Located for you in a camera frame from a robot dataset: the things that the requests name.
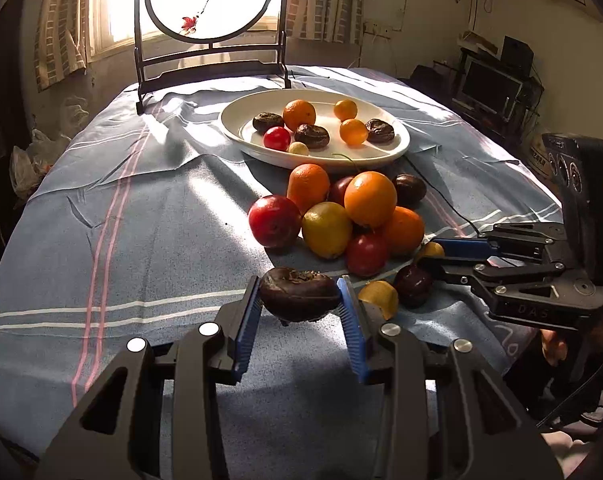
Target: speaker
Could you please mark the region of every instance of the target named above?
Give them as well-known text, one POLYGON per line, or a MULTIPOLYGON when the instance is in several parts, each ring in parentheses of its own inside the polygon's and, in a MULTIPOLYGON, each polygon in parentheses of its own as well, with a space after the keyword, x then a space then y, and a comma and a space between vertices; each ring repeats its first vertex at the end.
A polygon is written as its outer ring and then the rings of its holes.
POLYGON ((533 57, 533 51, 526 43, 509 36, 504 36, 504 46, 502 47, 501 56, 502 63, 517 70, 524 77, 528 77, 533 67, 533 57))

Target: lemon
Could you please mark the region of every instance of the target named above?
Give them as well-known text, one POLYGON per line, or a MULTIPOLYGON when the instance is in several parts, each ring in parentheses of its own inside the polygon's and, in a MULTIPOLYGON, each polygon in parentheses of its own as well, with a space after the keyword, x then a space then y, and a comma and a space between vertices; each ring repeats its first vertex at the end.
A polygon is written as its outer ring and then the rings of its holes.
POLYGON ((361 301, 373 303, 381 309, 383 318, 388 320, 397 314, 399 295, 389 282, 368 283, 360 292, 361 301))
POLYGON ((417 252, 415 257, 413 258, 413 263, 416 264, 424 256, 443 258, 445 256, 445 253, 443 252, 443 247, 437 242, 428 242, 417 252))
POLYGON ((345 251, 353 223, 345 209, 334 202, 314 205, 301 219, 301 236, 317 256, 331 260, 345 251))

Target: human hand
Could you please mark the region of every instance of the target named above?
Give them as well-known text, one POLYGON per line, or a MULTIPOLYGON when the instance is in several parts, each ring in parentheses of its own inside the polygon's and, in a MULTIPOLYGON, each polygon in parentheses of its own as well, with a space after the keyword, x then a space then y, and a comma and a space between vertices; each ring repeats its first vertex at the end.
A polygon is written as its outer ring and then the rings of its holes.
MULTIPOLYGON (((551 366, 557 366, 568 355, 566 341, 554 330, 541 330, 541 351, 551 366)), ((587 334, 593 353, 603 352, 603 319, 587 334)))

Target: wall outlet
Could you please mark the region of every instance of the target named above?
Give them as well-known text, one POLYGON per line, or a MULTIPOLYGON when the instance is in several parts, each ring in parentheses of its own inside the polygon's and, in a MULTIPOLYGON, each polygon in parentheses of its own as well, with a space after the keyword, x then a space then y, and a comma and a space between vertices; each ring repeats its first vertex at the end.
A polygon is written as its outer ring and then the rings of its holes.
POLYGON ((373 20, 366 20, 363 22, 363 33, 372 34, 379 38, 391 39, 392 27, 387 23, 373 22, 373 20))

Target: fruit stem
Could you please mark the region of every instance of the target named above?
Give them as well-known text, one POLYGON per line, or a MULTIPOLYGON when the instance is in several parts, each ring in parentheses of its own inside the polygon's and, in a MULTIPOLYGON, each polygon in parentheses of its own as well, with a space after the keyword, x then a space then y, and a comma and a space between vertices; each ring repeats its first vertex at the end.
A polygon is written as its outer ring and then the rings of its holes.
POLYGON ((355 167, 355 170, 357 170, 357 173, 361 173, 361 170, 358 168, 357 164, 355 164, 355 161, 350 158, 348 155, 344 155, 344 153, 331 153, 331 155, 339 155, 339 156, 343 156, 344 158, 347 158, 348 160, 350 160, 353 163, 353 166, 355 167))

